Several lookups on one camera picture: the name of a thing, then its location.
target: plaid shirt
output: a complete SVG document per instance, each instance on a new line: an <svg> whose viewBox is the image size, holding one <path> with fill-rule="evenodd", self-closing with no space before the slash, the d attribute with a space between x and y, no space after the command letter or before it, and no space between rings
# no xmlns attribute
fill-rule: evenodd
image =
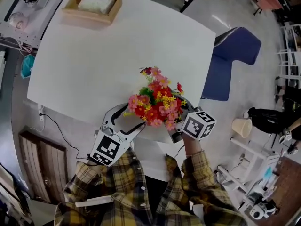
<svg viewBox="0 0 301 226"><path fill-rule="evenodd" d="M55 225L205 225L189 213L189 200L204 205L207 226L246 225L216 182L203 151L183 162L183 178L174 158L166 155L166 165L170 180L153 216L145 176L131 148L111 167L78 162L76 174L64 190L66 202L56 208ZM75 202L106 195L112 195L114 202L75 206Z"/></svg>

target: black and white marker cube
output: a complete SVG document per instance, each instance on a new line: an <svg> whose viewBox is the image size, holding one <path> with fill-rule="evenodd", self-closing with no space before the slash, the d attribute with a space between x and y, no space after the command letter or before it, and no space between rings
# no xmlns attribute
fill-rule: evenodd
<svg viewBox="0 0 301 226"><path fill-rule="evenodd" d="M116 134L108 136L101 130L98 132L90 157L99 164L111 166L130 147L130 144Z"/></svg>
<svg viewBox="0 0 301 226"><path fill-rule="evenodd" d="M187 114L181 131L196 140L201 140L210 135L215 124L216 120L206 112L191 112Z"/></svg>

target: wooden box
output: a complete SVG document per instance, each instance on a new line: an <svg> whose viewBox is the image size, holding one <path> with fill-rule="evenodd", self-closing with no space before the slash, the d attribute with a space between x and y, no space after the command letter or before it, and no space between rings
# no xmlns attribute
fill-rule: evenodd
<svg viewBox="0 0 301 226"><path fill-rule="evenodd" d="M62 9L66 14L70 14L76 17L81 17L85 19L91 19L95 21L105 22L111 24L116 17L121 5L122 0L115 0L115 3L108 14L102 13L93 13L87 11L81 11L78 8L78 5L81 0L69 0L67 5Z"/></svg>

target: wooden floor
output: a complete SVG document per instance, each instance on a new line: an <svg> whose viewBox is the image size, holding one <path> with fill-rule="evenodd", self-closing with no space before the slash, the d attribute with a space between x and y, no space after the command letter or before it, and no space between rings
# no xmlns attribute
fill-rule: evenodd
<svg viewBox="0 0 301 226"><path fill-rule="evenodd" d="M255 221L258 226L284 226L301 207L301 165L284 157L277 168L280 177L272 199L280 208L277 215Z"/></svg>

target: wooden crate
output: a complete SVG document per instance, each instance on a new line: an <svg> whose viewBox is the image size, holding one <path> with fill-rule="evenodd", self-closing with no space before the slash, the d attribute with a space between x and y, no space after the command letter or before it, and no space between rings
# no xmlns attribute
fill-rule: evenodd
<svg viewBox="0 0 301 226"><path fill-rule="evenodd" d="M28 131L19 134L22 157L35 197L48 203L64 201L67 184L66 148Z"/></svg>
<svg viewBox="0 0 301 226"><path fill-rule="evenodd" d="M109 13L102 14L102 13L93 13L93 12L79 10L78 5L80 1L81 0L69 0L67 5L62 9L62 11L72 16L111 24L122 5L122 0L115 0L115 3L111 8L111 10L109 11Z"/></svg>

